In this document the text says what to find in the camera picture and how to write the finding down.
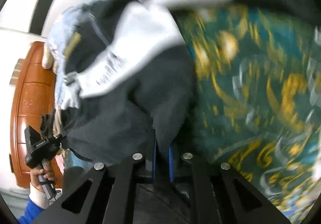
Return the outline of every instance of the metal bolt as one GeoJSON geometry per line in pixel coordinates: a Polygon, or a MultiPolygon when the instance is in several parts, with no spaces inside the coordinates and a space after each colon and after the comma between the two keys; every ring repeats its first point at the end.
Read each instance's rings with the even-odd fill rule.
{"type": "Polygon", "coordinates": [[[97,162],[94,164],[94,169],[96,171],[101,171],[104,167],[105,167],[105,165],[102,162],[97,162]]]}
{"type": "Polygon", "coordinates": [[[142,154],[141,153],[135,153],[134,155],[133,155],[133,159],[134,160],[140,160],[142,158],[142,154]]]}
{"type": "Polygon", "coordinates": [[[228,164],[227,162],[224,162],[224,163],[221,164],[221,168],[223,170],[228,170],[230,167],[231,167],[231,165],[228,164]]]}
{"type": "Polygon", "coordinates": [[[193,154],[186,152],[183,154],[183,158],[186,160],[190,160],[191,158],[193,158],[193,154]]]}

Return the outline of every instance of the white cuff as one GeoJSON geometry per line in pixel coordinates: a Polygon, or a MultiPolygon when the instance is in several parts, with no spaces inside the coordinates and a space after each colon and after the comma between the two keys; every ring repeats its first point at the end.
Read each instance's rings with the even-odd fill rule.
{"type": "Polygon", "coordinates": [[[38,207],[46,209],[49,207],[49,200],[45,193],[37,190],[31,183],[30,183],[30,195],[29,198],[33,203],[35,203],[38,207]]]}

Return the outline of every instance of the blue cloth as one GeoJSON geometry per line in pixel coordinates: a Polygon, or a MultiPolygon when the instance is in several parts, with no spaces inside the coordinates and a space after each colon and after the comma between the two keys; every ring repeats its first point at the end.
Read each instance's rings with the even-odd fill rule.
{"type": "Polygon", "coordinates": [[[35,203],[28,198],[28,204],[24,215],[18,219],[20,224],[30,224],[44,209],[37,206],[35,203]]]}

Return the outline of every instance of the wooden headboard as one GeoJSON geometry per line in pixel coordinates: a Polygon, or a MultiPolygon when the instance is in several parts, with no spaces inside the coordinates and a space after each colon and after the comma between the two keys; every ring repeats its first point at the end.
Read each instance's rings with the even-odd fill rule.
{"type": "MultiPolygon", "coordinates": [[[[43,45],[43,42],[38,41],[31,45],[22,65],[11,108],[12,167],[17,185],[25,188],[30,184],[30,168],[24,162],[27,153],[24,130],[31,125],[39,132],[41,115],[51,113],[54,107],[56,75],[41,66],[43,45]]],[[[62,175],[55,159],[52,165],[58,178],[56,188],[61,188],[62,175]]]]}

